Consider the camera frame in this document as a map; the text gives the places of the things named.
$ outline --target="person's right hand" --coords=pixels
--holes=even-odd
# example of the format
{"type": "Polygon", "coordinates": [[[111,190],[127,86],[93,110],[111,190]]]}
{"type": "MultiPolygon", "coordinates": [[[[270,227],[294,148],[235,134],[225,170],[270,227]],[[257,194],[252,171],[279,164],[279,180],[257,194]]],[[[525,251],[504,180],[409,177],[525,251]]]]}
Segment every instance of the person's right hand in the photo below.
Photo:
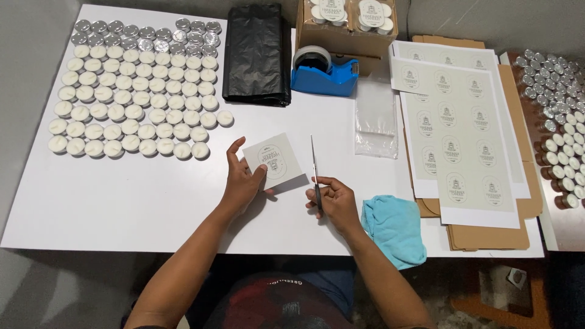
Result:
{"type": "MultiPolygon", "coordinates": [[[[342,182],[330,177],[317,177],[319,184],[327,185],[320,187],[321,204],[323,211],[335,226],[337,232],[345,235],[353,230],[363,230],[357,215],[356,198],[353,190],[345,186],[342,182]]],[[[317,206],[317,196],[314,189],[308,189],[305,194],[310,200],[305,206],[312,208],[317,206]]],[[[317,219],[321,219],[323,214],[317,213],[317,219]]]]}

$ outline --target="brown cardboard box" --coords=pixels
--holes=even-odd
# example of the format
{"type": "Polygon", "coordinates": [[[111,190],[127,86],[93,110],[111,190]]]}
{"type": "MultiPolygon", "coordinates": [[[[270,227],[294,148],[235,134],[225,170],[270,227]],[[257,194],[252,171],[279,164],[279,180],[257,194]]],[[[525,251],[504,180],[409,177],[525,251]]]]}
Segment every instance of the brown cardboard box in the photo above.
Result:
{"type": "Polygon", "coordinates": [[[331,24],[316,24],[311,20],[311,8],[305,0],[298,2],[297,43],[295,51],[305,46],[320,46],[337,57],[357,59],[360,65],[360,76],[367,77],[377,68],[380,60],[388,53],[388,47],[398,35],[398,23],[394,0],[391,2],[394,29],[387,35],[364,32],[352,28],[357,20],[356,13],[352,12],[352,2],[357,6],[357,0],[346,1],[348,12],[347,26],[331,24]]]}
{"type": "MultiPolygon", "coordinates": [[[[447,46],[485,49],[483,42],[473,40],[448,39],[441,36],[415,36],[414,42],[436,43],[447,46]]],[[[533,218],[542,212],[542,197],[539,180],[534,167],[532,146],[522,113],[522,107],[516,90],[514,76],[510,66],[498,65],[504,94],[512,118],[512,124],[518,140],[518,147],[526,180],[530,189],[530,199],[516,199],[520,229],[486,228],[464,225],[447,225],[449,244],[452,250],[476,251],[478,249],[527,249],[530,246],[524,219],[533,218]]],[[[416,199],[421,217],[440,217],[441,208],[438,199],[416,199]]]]}

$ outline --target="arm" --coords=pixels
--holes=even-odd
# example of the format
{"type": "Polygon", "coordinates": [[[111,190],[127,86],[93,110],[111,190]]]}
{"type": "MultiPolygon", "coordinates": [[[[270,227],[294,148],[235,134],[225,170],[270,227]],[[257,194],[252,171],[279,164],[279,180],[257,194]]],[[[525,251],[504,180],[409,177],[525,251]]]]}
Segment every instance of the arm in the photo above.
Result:
{"type": "Polygon", "coordinates": [[[265,165],[252,175],[247,172],[246,160],[238,161],[236,152],[245,141],[242,137],[228,149],[228,183],[219,205],[150,279],[128,318],[126,329],[142,325],[174,328],[195,299],[223,234],[232,219],[252,202],[266,175],[265,165]]]}
{"type": "MultiPolygon", "coordinates": [[[[334,178],[318,177],[323,211],[352,250],[371,298],[390,329],[436,328],[425,305],[394,265],[364,232],[353,191],[334,178]]],[[[315,190],[306,192],[307,208],[316,205],[315,190]]],[[[317,213],[317,219],[323,217],[317,213]]]]}

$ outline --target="black plastic bag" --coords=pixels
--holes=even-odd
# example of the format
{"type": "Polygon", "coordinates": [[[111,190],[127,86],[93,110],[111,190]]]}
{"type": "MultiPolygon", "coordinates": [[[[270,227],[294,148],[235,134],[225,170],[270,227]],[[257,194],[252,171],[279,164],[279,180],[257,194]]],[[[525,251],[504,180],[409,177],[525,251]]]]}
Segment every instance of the black plastic bag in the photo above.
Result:
{"type": "Polygon", "coordinates": [[[291,28],[280,4],[229,11],[223,68],[228,102],[285,107],[291,102],[291,28]]]}

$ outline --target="blue cloth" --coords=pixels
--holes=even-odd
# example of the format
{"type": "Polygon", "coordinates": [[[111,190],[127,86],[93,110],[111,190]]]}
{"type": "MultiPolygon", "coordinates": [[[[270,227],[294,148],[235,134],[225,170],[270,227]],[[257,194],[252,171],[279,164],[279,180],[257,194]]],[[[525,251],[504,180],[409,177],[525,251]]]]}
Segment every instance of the blue cloth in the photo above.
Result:
{"type": "Polygon", "coordinates": [[[398,270],[426,261],[421,213],[413,201],[375,196],[362,205],[362,227],[398,270]]]}

